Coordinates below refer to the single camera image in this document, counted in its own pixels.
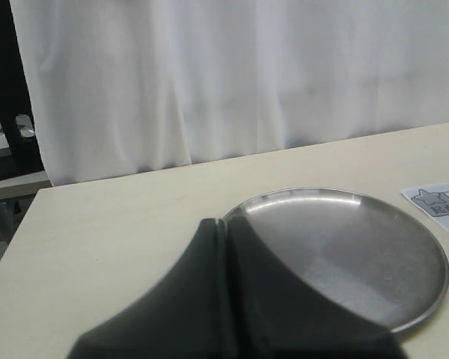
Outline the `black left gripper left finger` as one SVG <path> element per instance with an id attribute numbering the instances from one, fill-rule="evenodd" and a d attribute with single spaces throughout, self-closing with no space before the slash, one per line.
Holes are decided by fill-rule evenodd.
<path id="1" fill-rule="evenodd" d="M 204 219 L 143 297 L 80 336 L 69 358 L 227 358 L 225 226 Z"/>

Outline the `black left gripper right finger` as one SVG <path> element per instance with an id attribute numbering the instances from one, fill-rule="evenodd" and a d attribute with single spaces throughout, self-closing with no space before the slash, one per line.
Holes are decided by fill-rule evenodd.
<path id="1" fill-rule="evenodd" d="M 241 358 L 405 358 L 394 335 L 306 284 L 250 223 L 227 223 L 227 284 Z"/>

